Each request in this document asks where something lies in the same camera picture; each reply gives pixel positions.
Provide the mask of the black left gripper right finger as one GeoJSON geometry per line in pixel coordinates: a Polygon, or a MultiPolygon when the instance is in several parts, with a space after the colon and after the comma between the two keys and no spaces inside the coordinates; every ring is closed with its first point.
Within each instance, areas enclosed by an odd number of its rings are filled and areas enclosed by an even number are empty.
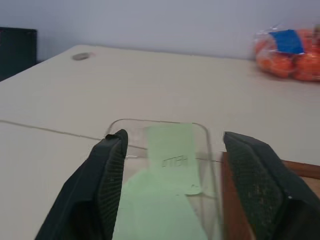
{"type": "Polygon", "coordinates": [[[320,198],[265,142],[226,131],[239,200],[256,240],[320,240],[320,198]]]}

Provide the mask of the clear plastic box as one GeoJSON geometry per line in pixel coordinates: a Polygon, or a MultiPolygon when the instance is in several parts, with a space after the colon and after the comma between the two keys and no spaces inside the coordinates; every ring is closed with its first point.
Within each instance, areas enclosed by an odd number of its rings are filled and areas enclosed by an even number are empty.
{"type": "MultiPolygon", "coordinates": [[[[128,133],[128,148],[124,161],[122,186],[130,177],[142,170],[150,171],[155,177],[150,170],[148,158],[147,128],[163,124],[183,123],[120,119],[109,127],[108,132],[111,134],[120,129],[124,129],[128,133]]],[[[199,167],[201,193],[195,195],[183,194],[197,215],[207,236],[207,240],[224,240],[220,181],[218,176],[220,164],[212,154],[208,130],[200,124],[191,124],[195,143],[195,155],[199,167]]]]}

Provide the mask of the wood framed cork board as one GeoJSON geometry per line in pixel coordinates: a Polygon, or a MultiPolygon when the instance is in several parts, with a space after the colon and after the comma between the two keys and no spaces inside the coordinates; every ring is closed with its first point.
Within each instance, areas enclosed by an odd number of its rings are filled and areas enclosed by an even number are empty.
{"type": "MultiPolygon", "coordinates": [[[[300,176],[308,187],[320,198],[320,166],[284,160],[283,163],[300,176]]],[[[221,157],[221,187],[224,214],[225,240],[256,240],[249,224],[232,178],[228,164],[228,153],[221,157]]]]}

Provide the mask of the plastic bag of orange fruit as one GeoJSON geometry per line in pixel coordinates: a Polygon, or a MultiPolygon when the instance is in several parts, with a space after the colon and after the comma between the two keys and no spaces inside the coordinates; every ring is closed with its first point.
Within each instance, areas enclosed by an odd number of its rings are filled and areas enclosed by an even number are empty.
{"type": "Polygon", "coordinates": [[[320,24],[262,30],[256,34],[254,53],[257,66],[268,74],[320,83],[320,24]]]}

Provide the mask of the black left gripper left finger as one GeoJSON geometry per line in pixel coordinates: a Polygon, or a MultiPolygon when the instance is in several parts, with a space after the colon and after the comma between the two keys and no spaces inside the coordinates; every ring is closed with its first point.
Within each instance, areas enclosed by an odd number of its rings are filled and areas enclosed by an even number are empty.
{"type": "Polygon", "coordinates": [[[108,134],[67,179],[34,240],[112,240],[128,133],[108,134]]]}

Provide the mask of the dark grey chair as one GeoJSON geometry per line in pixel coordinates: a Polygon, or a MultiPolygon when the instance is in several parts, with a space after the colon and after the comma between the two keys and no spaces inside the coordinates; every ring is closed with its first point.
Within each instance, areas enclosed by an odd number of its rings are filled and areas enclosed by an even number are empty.
{"type": "Polygon", "coordinates": [[[36,29],[0,27],[0,82],[37,64],[36,29]]]}

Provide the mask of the green paper label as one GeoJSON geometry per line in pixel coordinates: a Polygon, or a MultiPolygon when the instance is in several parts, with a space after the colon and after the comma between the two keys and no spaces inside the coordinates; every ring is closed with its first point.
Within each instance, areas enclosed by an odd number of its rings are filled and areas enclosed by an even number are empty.
{"type": "Polygon", "coordinates": [[[141,170],[123,185],[112,240],[208,240],[187,197],[141,170]]]}

